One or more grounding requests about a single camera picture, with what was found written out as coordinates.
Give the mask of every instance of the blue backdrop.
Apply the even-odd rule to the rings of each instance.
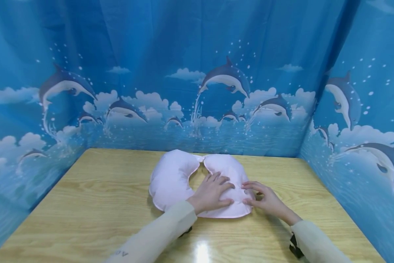
[[[0,0],[0,246],[88,147],[302,157],[394,262],[394,0]]]

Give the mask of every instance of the person's left hand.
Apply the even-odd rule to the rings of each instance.
[[[194,207],[196,215],[233,204],[232,199],[219,200],[224,191],[235,188],[232,183],[227,183],[229,180],[229,177],[221,176],[220,173],[208,174],[204,178],[194,195],[187,199]]]

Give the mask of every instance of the table surface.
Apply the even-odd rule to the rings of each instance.
[[[163,152],[89,149],[0,249],[0,262],[103,262],[161,215],[148,187]],[[354,263],[384,262],[305,163],[235,156],[250,180],[269,185],[302,218],[318,225]],[[190,179],[196,189],[206,172]],[[238,219],[200,218],[156,262],[299,262],[289,227],[261,211]]]

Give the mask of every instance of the black strap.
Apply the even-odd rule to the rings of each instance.
[[[185,234],[188,234],[189,232],[191,232],[191,230],[192,230],[192,227],[190,227],[190,229],[188,229],[188,231],[186,231],[185,233],[183,233],[183,234],[180,235],[179,237],[181,237],[181,236],[183,236],[183,235],[185,235]]]
[[[302,250],[298,247],[298,243],[296,241],[295,234],[294,233],[292,233],[292,234],[293,234],[293,236],[290,239],[289,249],[295,255],[295,257],[297,259],[301,259],[302,257],[304,257],[304,254],[302,253]]]

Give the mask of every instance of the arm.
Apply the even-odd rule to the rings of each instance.
[[[169,243],[194,224],[196,215],[233,204],[232,199],[219,200],[224,191],[235,188],[228,180],[220,174],[207,175],[193,196],[173,205],[133,235],[105,263],[153,263]]]
[[[128,239],[106,263],[153,263],[196,220],[194,207],[189,202],[179,202]]]
[[[276,216],[291,227],[295,234],[298,247],[311,263],[350,263],[341,252],[316,225],[303,221],[294,211],[287,207],[274,191],[258,182],[246,182],[242,189],[253,189],[263,194],[261,201],[251,199],[244,203],[261,208],[266,213]]]

